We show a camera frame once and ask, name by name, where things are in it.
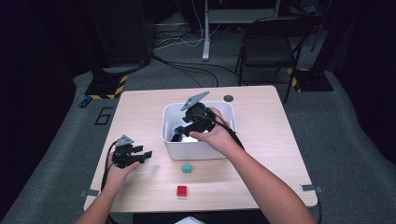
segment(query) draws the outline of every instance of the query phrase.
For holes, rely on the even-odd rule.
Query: chair backrest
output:
[[[312,23],[303,17],[273,17],[254,21],[245,35],[304,36],[312,32]]]

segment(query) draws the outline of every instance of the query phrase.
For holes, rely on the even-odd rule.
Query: person's left hand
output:
[[[121,169],[116,165],[112,164],[113,163],[112,158],[113,158],[113,153],[111,153],[110,156],[108,157],[107,164],[109,170],[107,173],[107,180],[104,190],[111,190],[118,192],[122,188],[122,185],[125,182],[125,179],[128,176],[128,174],[130,174],[135,169],[137,169],[140,163],[136,161],[133,164]]]

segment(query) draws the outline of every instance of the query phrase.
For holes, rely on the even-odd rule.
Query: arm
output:
[[[111,164],[112,154],[109,157],[108,164]],[[106,223],[107,216],[110,213],[111,205],[114,202],[117,194],[122,188],[126,177],[129,173],[134,171],[139,162],[135,162],[130,166],[121,169],[115,165],[108,170],[105,187],[99,196],[93,201],[88,209],[78,218],[76,224],[80,223]]]
[[[221,114],[215,108],[211,110]],[[279,177],[246,153],[219,125],[210,133],[191,132],[223,154],[241,176],[254,200],[271,223],[315,223],[315,219],[297,194]]]

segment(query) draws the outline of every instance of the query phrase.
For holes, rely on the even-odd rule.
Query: forearm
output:
[[[297,194],[280,178],[235,146],[226,157],[271,223],[315,223]]]
[[[113,189],[104,189],[99,196],[93,201],[91,206],[76,221],[80,223],[105,223],[110,212],[111,205],[117,196]]]

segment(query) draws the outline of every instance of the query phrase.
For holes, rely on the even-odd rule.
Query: table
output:
[[[209,23],[252,23],[253,21],[277,16],[280,0],[276,0],[274,8],[261,9],[210,9],[205,0],[205,43],[202,60],[209,60],[210,36]]]
[[[188,97],[210,91],[202,100],[222,101],[233,96],[237,135],[246,151],[283,179],[306,206],[314,206],[317,196],[302,191],[311,184],[297,147],[283,105],[272,86],[126,91],[119,101],[91,189],[100,189],[106,153],[111,143],[123,134],[134,139],[134,146],[152,150],[152,158],[130,174],[116,198],[111,212],[170,212],[255,209],[247,187],[227,159],[173,161],[162,140],[165,107],[185,103]],[[190,174],[181,170],[183,163],[192,166]],[[187,197],[177,197],[177,186],[187,186]],[[95,197],[88,196],[84,209]]]

